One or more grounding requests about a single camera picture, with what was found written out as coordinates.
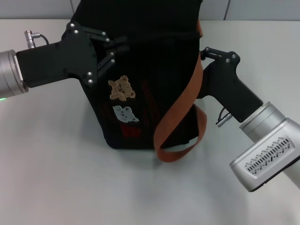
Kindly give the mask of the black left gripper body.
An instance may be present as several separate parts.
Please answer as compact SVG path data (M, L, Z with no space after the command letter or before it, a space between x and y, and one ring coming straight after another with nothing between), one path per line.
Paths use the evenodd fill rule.
M16 53L22 77L34 88L68 78L91 88L97 82L93 43L77 22L69 22L61 41Z

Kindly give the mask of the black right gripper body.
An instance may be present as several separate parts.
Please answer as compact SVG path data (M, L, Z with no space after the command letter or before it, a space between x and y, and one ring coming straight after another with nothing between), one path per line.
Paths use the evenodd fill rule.
M228 53L231 61L214 60L203 70L198 98L214 97L238 122L243 122L263 101L238 78L239 55L233 51Z

